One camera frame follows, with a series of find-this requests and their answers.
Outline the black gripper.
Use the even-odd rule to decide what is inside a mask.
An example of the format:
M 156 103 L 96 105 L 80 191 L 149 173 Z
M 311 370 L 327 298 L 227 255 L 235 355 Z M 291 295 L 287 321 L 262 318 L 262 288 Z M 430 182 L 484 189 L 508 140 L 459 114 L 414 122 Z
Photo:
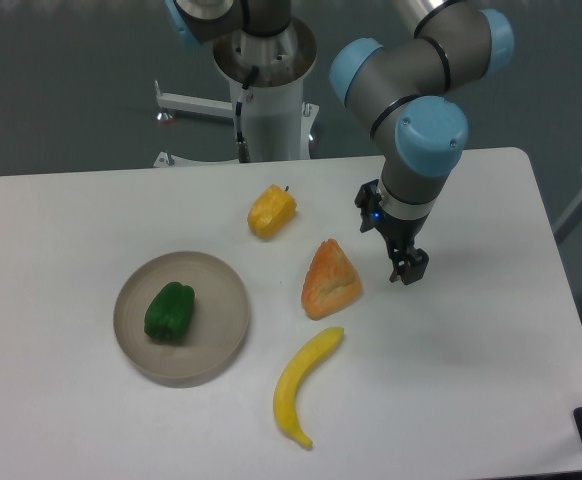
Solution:
M 354 203 L 360 210 L 360 231 L 377 230 L 385 240 L 392 263 L 390 282 L 401 279 L 404 285 L 410 285 L 420 281 L 429 256 L 423 249 L 415 248 L 415 237 L 430 214 L 430 205 L 398 201 L 380 180 L 363 184 Z

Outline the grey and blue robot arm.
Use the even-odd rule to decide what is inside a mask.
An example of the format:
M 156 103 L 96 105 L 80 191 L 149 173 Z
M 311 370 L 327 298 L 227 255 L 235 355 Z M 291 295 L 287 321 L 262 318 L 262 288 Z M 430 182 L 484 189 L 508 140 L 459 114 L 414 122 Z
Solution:
M 503 14 L 465 1 L 400 1 L 396 9 L 411 41 L 388 49 L 355 40 L 336 55 L 329 81 L 385 159 L 380 177 L 357 193 L 361 228 L 382 235 L 392 279 L 411 284 L 429 262 L 416 236 L 468 138 L 466 117 L 446 94 L 504 68 L 515 40 Z M 295 160 L 306 152 L 302 87 L 317 43 L 291 4 L 169 1 L 166 10 L 182 41 L 213 46 L 230 86 L 239 161 Z

